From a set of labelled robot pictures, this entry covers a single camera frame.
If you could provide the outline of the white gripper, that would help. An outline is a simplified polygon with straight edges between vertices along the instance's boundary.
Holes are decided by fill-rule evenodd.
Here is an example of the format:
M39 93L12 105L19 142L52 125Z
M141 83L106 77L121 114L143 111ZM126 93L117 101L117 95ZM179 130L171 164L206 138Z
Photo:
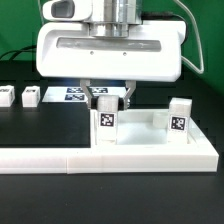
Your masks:
M127 110L135 81L179 78L185 35L183 21L145 21L130 26L126 38L93 37L84 23L51 22L39 32L36 67L44 77L80 78L89 109L98 101L89 79L127 80L118 100L118 109Z

